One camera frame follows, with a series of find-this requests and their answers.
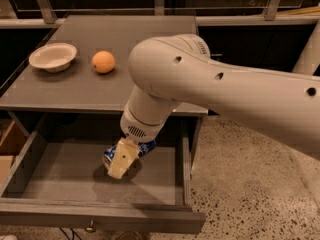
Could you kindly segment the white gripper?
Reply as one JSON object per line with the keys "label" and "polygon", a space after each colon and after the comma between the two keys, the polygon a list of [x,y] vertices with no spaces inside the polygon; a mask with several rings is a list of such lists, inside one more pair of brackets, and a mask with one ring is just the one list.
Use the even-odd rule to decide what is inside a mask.
{"label": "white gripper", "polygon": [[142,123],[125,109],[120,120],[120,127],[128,138],[121,138],[117,145],[108,151],[108,158],[111,159],[108,175],[121,179],[133,162],[138,159],[140,149],[137,143],[153,141],[163,126],[163,123],[158,125]]}

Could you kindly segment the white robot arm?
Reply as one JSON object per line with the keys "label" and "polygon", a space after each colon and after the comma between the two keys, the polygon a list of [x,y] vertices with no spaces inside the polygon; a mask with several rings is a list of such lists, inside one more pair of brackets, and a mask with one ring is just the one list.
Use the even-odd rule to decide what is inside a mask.
{"label": "white robot arm", "polygon": [[212,110],[315,159],[320,157],[320,80],[309,76],[221,63],[197,35],[155,37],[128,58],[134,82],[120,126],[125,134],[108,175],[120,179],[147,152],[180,103]]}

